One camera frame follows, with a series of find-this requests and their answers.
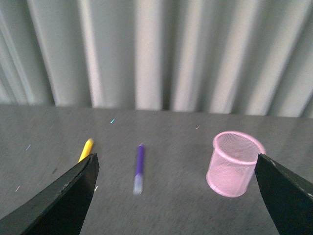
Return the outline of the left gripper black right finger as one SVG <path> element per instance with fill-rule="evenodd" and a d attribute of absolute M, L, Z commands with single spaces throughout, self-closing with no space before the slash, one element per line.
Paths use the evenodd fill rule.
<path fill-rule="evenodd" d="M 265 154 L 255 167 L 265 206 L 281 235 L 313 233 L 313 184 Z"/>

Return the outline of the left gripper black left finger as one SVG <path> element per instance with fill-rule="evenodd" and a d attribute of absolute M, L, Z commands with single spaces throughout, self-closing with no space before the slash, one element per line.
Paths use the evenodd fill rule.
<path fill-rule="evenodd" d="M 2 235 L 78 235 L 99 172 L 93 153 L 0 220 Z"/>

